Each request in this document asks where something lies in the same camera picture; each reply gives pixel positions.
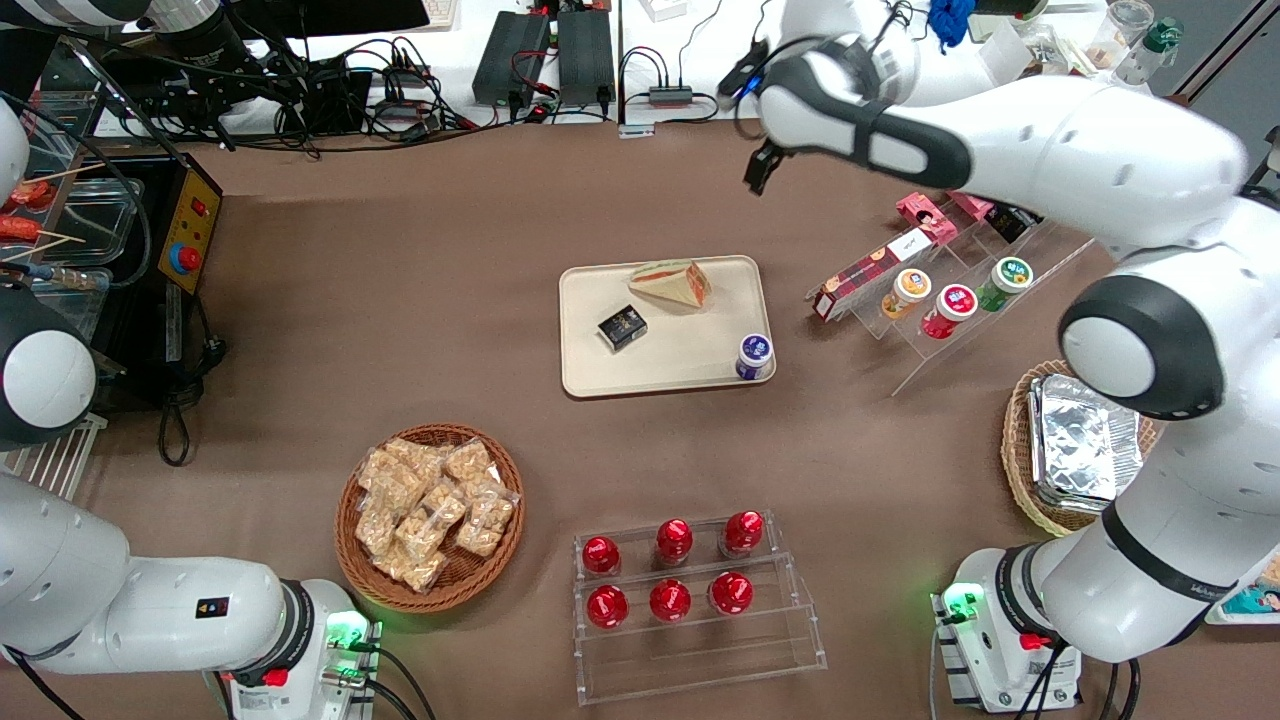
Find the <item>woven basket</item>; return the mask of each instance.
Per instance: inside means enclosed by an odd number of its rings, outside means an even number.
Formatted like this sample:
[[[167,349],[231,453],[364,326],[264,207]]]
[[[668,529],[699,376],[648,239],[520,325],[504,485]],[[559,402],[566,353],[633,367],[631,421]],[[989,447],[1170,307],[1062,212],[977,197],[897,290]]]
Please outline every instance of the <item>woven basket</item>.
[[[525,529],[525,488],[520,483],[520,471],[511,460],[507,450],[498,445],[498,441],[467,425],[419,425],[407,430],[401,430],[393,437],[403,438],[419,445],[462,445],[471,438],[480,438],[489,455],[498,465],[498,474],[502,484],[516,491],[521,501],[516,503],[516,514],[507,525],[507,532],[498,548],[490,557],[479,557],[453,544],[453,536],[458,529],[453,528],[444,541],[444,555],[449,562],[440,573],[440,578],[428,589],[426,593],[413,592],[408,585],[399,583],[381,574],[369,560],[365,547],[356,539],[356,523],[360,521],[361,498],[365,488],[356,482],[356,471],[352,471],[347,480],[347,487],[342,491],[342,500],[338,502],[338,516],[334,520],[334,543],[338,548],[338,562],[347,575],[347,582],[358,589],[365,597],[401,612],[426,614],[440,612],[456,607],[472,597],[480,594],[502,573],[511,556],[516,553],[520,544],[520,536]]]
[[[1000,443],[1000,456],[1005,461],[1005,475],[1009,478],[1009,488],[1014,491],[1014,500],[1023,512],[1033,523],[1044,528],[1048,533],[1062,537],[1078,530],[1093,520],[1097,515],[1060,510],[1046,505],[1036,492],[1032,479],[1032,434],[1030,421],[1027,419],[1027,392],[1032,387],[1032,380],[1044,375],[1057,373],[1060,375],[1075,377],[1062,360],[1050,360],[1041,363],[1023,375],[1014,386],[1014,395],[1009,398],[1009,407],[1005,409],[1005,438]],[[1151,446],[1156,445],[1160,430],[1149,418],[1140,418],[1138,424],[1138,448],[1146,460],[1151,452]]]

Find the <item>keyboard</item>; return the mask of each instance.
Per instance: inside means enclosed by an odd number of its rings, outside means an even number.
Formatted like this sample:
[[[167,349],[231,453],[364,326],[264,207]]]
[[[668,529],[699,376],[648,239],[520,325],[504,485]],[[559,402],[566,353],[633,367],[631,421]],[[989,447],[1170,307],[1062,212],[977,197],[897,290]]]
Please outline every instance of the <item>keyboard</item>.
[[[426,26],[428,29],[449,29],[453,26],[453,18],[458,15],[458,5],[462,0],[422,0],[422,6],[426,8],[426,18],[430,24]]]

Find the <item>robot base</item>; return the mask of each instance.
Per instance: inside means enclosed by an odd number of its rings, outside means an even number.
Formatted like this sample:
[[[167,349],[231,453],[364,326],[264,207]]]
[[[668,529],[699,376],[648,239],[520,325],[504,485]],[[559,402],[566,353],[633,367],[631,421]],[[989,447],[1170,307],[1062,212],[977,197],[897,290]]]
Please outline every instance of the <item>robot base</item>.
[[[942,596],[931,596],[951,698],[956,705],[987,712],[1016,712],[1023,707],[1052,653],[1048,647],[1024,650],[1021,633],[1005,615],[997,594],[1002,589],[997,587],[997,566],[1004,556],[1004,551],[995,548],[974,552],[960,564],[955,583]],[[957,611],[969,615],[969,620],[942,623]],[[1050,674],[1046,710],[1064,710],[1079,701],[1080,665],[1079,651],[1073,647],[1062,651]],[[1029,707],[1036,708],[1039,697],[1037,689]]]
[[[321,675],[360,670],[361,655],[332,647],[337,641],[369,641],[370,623],[347,593],[329,580],[302,580],[315,620],[306,650],[279,687],[247,688],[228,682],[237,720],[343,720],[362,691],[321,682]]]

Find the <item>yellow panel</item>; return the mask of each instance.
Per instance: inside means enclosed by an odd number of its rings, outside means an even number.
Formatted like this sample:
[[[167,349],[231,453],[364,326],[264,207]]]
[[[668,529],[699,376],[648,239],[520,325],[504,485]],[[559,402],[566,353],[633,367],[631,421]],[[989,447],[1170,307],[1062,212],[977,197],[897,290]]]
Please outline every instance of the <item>yellow panel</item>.
[[[196,208],[204,204],[204,215],[196,213]],[[182,193],[178,196],[178,206],[169,223],[169,234],[164,241],[164,251],[160,254],[160,272],[188,293],[196,293],[200,284],[200,274],[205,270],[205,255],[209,250],[209,238],[214,234],[214,222],[218,219],[218,210],[221,199],[209,187],[195,170],[187,170],[187,179],[182,183]],[[200,252],[201,263],[195,270],[180,274],[173,268],[169,260],[173,246],[177,243],[195,247]]]

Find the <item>brown table surface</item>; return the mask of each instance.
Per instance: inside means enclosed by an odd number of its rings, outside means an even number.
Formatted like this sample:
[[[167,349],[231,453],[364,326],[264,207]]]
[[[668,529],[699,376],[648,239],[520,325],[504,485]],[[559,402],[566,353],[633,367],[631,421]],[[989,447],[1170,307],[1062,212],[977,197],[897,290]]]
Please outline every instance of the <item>brown table surface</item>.
[[[156,415],[111,418],[77,501],[120,525],[136,555],[243,557],[342,582],[333,512],[361,455],[408,425],[472,424],[524,474],[515,560],[457,611],[376,612],[440,720],[927,717],[927,593],[974,550],[1044,538],[1005,483],[1002,410],[1021,373],[1057,355],[1059,314],[1110,261],[1091,249],[890,398],[905,356],[854,319],[815,322],[804,295],[901,228],[893,202],[913,188],[797,158],[758,199],[741,183],[753,149],[719,123],[625,142],[612,126],[516,128],[319,163],[201,150],[228,192],[202,297],[230,354],[189,413],[193,462],[160,462]],[[726,254],[760,265],[771,382],[564,393],[564,269]],[[579,710],[572,537],[744,507],[777,514],[829,669]],[[1277,637],[1210,628],[1143,657],[1138,717],[1274,717]],[[1096,716],[1106,674],[1089,664],[1084,707],[1056,716]],[[49,682],[90,720],[219,717],[193,673]],[[979,716],[940,684],[945,717]],[[0,698],[4,717],[61,717],[13,669]]]

